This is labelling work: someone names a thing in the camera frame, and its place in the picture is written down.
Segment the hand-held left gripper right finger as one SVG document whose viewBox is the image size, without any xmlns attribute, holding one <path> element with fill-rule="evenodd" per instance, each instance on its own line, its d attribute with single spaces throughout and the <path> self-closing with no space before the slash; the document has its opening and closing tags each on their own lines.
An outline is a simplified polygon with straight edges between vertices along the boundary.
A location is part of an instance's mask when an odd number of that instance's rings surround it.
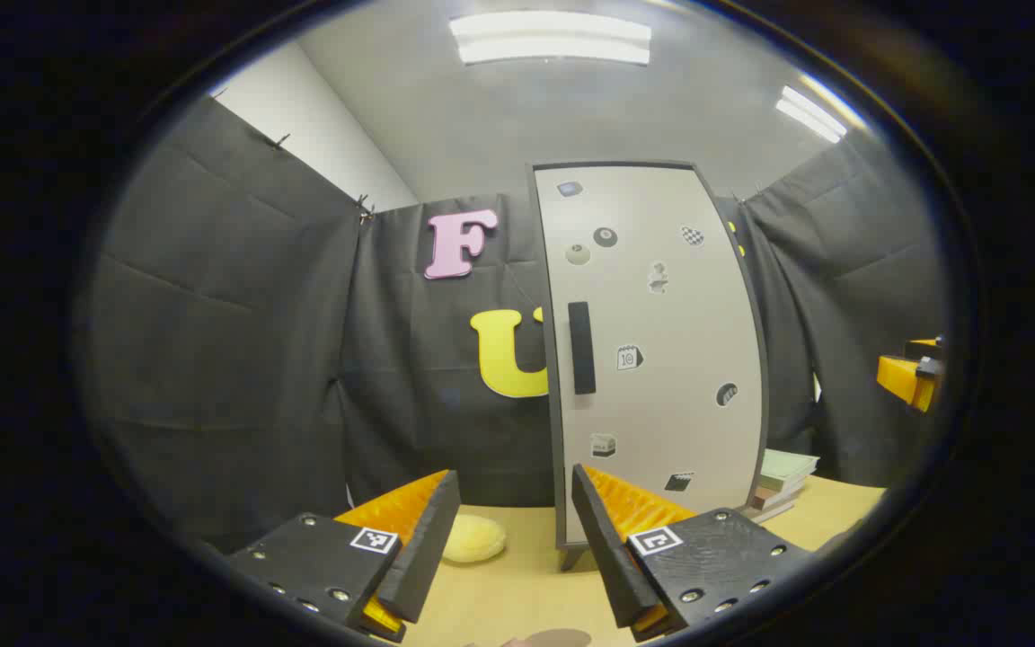
<svg viewBox="0 0 1035 647">
<path fill-rule="evenodd" d="M 736 633 L 814 560 L 738 510 L 693 512 L 595 467 L 572 467 L 571 498 L 616 625 L 637 642 Z"/>
</svg>

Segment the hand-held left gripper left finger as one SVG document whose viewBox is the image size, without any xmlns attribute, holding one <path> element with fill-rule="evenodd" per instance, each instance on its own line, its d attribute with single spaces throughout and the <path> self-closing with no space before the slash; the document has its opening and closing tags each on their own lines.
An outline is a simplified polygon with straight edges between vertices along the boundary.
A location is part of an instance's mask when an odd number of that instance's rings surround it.
<svg viewBox="0 0 1035 647">
<path fill-rule="evenodd" d="M 296 514 L 227 562 L 301 615 L 401 643 L 426 606 L 460 505 L 457 473 L 442 470 L 334 517 Z"/>
</svg>

